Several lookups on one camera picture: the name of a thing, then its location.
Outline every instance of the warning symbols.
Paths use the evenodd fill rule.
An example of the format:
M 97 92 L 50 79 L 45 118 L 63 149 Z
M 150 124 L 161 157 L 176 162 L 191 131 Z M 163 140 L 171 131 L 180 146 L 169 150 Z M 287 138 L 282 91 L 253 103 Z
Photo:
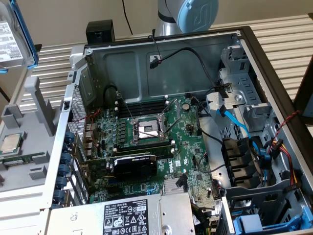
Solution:
M 104 228 L 109 229 L 113 226 L 113 218 L 108 218 L 104 220 Z
M 132 220 L 131 220 L 131 224 L 137 223 L 135 217 L 133 216 Z
M 146 199 L 106 205 L 104 218 L 103 235 L 149 234 Z

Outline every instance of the motherboard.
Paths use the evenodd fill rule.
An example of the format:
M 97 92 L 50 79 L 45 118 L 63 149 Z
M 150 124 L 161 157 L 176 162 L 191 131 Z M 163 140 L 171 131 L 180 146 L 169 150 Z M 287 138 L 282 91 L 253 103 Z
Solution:
M 147 104 L 144 113 L 155 103 Z M 101 109 L 90 120 L 85 134 L 88 160 L 83 165 L 93 188 L 90 203 L 181 190 L 189 192 L 199 207 L 213 207 L 211 176 L 197 168 L 206 155 L 200 167 L 210 170 L 202 134 L 197 132 L 196 105 L 184 96 L 157 105 L 161 111 L 158 114 L 135 116 L 138 112 L 129 105 L 126 112 L 123 107 Z M 137 171 L 124 169 L 138 167 L 135 164 L 124 167 L 120 163 L 121 167 L 116 167 L 121 159 L 134 162 L 137 157 L 151 161 L 151 168 L 137 177 Z M 130 175 L 113 173 L 114 166 L 114 170 L 129 171 Z M 178 187 L 182 178 L 186 183 Z

